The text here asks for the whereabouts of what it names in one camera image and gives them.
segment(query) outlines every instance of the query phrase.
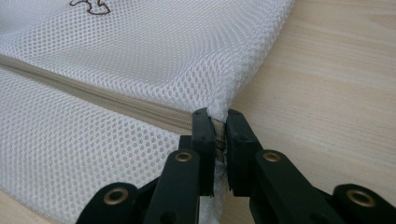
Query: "hole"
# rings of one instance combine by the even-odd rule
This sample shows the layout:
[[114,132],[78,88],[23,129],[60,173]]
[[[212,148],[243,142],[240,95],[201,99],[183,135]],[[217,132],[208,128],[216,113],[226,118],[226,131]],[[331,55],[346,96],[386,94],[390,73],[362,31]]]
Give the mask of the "hole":
[[104,202],[108,205],[116,205],[128,198],[128,190],[125,188],[114,188],[105,194]]
[[350,189],[346,192],[346,196],[349,198],[350,201],[356,203],[363,207],[374,207],[375,200],[370,194],[358,190],[358,189]]
[[264,153],[263,157],[264,157],[266,160],[268,160],[268,161],[273,161],[273,162],[280,161],[280,156],[277,155],[277,154],[274,153],[274,152],[267,152],[267,153]]
[[309,215],[309,218],[315,224],[330,224],[329,219],[327,219],[325,216],[323,216],[320,213],[312,213],[311,215]]
[[112,192],[112,193],[109,195],[109,198],[110,198],[111,200],[113,200],[113,201],[116,201],[116,200],[120,199],[120,198],[122,197],[122,195],[123,195],[122,192],[116,191],[116,192]]
[[176,222],[177,216],[173,212],[165,212],[161,215],[160,221],[162,224],[173,224]]
[[190,161],[192,159],[192,155],[188,152],[180,152],[176,155],[177,161]]

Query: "black printed logo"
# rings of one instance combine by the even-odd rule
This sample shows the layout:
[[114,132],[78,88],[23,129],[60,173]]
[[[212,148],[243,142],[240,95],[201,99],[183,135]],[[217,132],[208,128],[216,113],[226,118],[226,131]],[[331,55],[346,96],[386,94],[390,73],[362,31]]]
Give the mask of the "black printed logo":
[[106,15],[111,12],[110,8],[102,0],[72,0],[70,6],[74,7],[80,3],[88,4],[87,12],[92,15]]

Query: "light wood surface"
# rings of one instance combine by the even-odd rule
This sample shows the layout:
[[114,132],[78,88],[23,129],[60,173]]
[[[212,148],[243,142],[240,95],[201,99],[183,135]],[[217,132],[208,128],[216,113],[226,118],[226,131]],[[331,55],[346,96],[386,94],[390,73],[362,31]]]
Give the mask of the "light wood surface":
[[[233,108],[265,148],[327,192],[355,183],[396,205],[396,2],[297,1]],[[0,223],[48,223],[0,192]],[[221,223],[253,223],[228,194]]]

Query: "zipper teeth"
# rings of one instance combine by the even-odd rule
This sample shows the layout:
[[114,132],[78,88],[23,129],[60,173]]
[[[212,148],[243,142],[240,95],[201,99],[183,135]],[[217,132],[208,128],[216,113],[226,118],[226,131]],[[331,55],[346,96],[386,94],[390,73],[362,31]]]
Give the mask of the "zipper teeth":
[[[35,66],[24,66],[22,64],[19,63],[14,63],[14,62],[10,62],[10,61],[6,61],[4,59],[0,58],[0,63],[5,65],[5,66],[9,66],[12,67],[14,69],[17,70],[22,70],[23,72],[32,74],[34,76],[37,77],[41,77],[50,81],[54,81],[57,82],[58,85],[64,85],[66,87],[69,88],[73,88],[74,90],[77,91],[83,91],[85,94],[89,94],[91,97],[96,98],[97,100],[100,100],[102,102],[105,102],[107,104],[111,104],[111,105],[118,105],[121,108],[125,108],[127,110],[129,110],[132,113],[137,114],[138,116],[141,116],[143,118],[150,118],[150,119],[155,119],[159,122],[163,122],[166,123],[168,125],[171,126],[176,126],[178,128],[181,129],[185,129],[185,130],[190,130],[191,129],[191,119],[183,119],[183,117],[187,117],[190,115],[190,113],[187,112],[183,112],[183,111],[178,111],[166,106],[162,106],[162,105],[155,105],[153,103],[149,103],[149,102],[144,102],[141,100],[137,100],[134,98],[129,98],[131,99],[131,101],[136,101],[136,104],[128,102],[128,101],[124,101],[121,100],[119,98],[113,97],[111,95],[105,94],[105,93],[101,93],[98,91],[93,91],[90,90],[86,87],[80,86],[80,85],[76,85],[75,83],[72,83],[70,81],[64,80],[62,78],[58,78],[56,76],[46,76],[46,75],[42,75],[43,73],[47,74],[47,73],[52,73],[50,71],[38,68],[36,69]],[[175,116],[172,115],[168,115],[162,112],[157,112],[155,111],[153,108],[147,108],[144,105],[138,105],[137,103],[140,104],[144,104],[144,105],[149,105],[150,107],[153,107],[154,109],[157,109],[158,111],[170,111],[175,113]]]

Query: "wooden table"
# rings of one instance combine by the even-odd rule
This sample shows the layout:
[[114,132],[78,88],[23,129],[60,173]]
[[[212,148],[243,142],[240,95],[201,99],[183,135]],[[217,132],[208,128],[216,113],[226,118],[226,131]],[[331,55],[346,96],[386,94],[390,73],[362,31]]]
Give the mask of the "wooden table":
[[[265,148],[327,192],[355,183],[396,205],[396,2],[297,1],[233,108]],[[1,223],[48,223],[0,192]],[[221,223],[253,223],[228,194]]]

